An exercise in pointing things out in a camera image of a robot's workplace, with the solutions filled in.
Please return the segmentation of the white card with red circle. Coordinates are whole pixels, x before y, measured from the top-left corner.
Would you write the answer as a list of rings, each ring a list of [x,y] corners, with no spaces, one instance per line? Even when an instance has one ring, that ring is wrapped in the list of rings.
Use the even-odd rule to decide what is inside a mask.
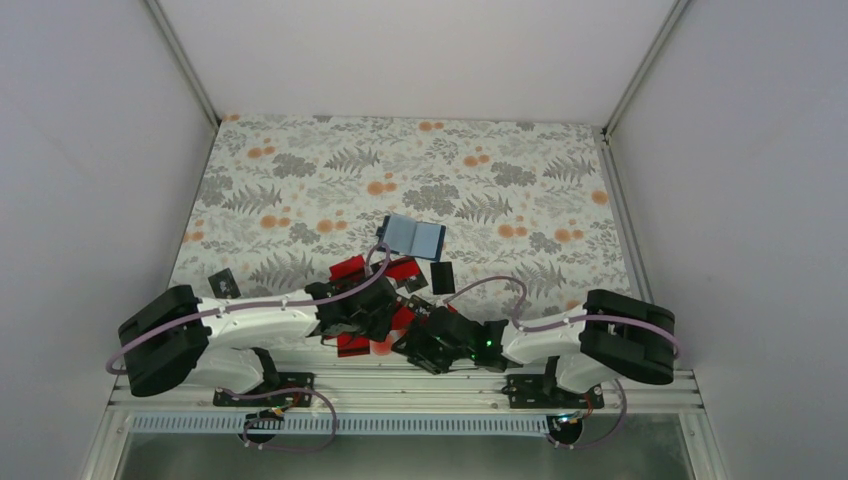
[[[376,356],[388,356],[393,353],[392,347],[395,343],[394,338],[387,338],[382,342],[372,341],[370,343],[371,353]]]

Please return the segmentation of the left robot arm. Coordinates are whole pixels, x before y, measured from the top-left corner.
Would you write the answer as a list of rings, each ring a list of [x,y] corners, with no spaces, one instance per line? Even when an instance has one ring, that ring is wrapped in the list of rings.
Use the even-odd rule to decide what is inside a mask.
[[[351,288],[316,282],[287,294],[246,299],[202,298],[191,286],[178,285],[119,327],[121,349],[107,369],[126,376],[135,397],[187,384],[221,387],[263,405],[278,391],[272,351],[312,337],[382,341],[397,301],[383,276]]]

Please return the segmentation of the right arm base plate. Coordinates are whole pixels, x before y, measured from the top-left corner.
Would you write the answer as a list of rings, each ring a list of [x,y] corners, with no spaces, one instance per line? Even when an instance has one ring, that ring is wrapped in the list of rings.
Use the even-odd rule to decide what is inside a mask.
[[[512,409],[586,409],[603,408],[605,401],[599,385],[584,393],[559,387],[544,374],[512,374],[506,377],[501,393]]]

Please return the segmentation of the blue leather card holder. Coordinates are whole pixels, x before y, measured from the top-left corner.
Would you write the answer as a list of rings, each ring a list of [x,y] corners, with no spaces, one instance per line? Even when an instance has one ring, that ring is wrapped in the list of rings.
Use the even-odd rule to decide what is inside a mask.
[[[376,237],[386,243],[393,254],[439,262],[447,227],[392,213],[384,217]]]

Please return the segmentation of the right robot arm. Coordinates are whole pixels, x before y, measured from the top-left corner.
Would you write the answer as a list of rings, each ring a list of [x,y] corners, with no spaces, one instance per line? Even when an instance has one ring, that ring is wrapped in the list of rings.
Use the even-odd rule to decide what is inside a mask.
[[[408,363],[434,375],[457,361],[502,373],[543,360],[553,373],[544,399],[565,407],[595,385],[619,378],[668,385],[679,356],[674,314],[663,307],[595,289],[567,312],[520,321],[472,321],[451,308],[428,307],[392,345]]]

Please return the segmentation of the black card apart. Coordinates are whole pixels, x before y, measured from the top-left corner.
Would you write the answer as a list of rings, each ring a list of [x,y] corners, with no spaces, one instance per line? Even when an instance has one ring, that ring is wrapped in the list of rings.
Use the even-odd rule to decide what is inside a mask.
[[[434,295],[448,295],[456,292],[455,276],[451,262],[433,262],[430,264],[431,287]]]

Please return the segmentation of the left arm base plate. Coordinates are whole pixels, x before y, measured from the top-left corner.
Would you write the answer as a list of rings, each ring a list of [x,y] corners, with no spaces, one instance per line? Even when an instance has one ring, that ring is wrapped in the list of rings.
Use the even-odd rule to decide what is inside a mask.
[[[245,408],[309,407],[311,405],[310,394],[290,392],[272,395],[272,392],[290,388],[312,388],[314,386],[314,380],[315,375],[311,372],[282,372],[277,374],[276,380],[266,380],[246,393],[247,396],[260,395],[260,398],[236,399],[226,392],[216,391],[212,404],[216,407]]]

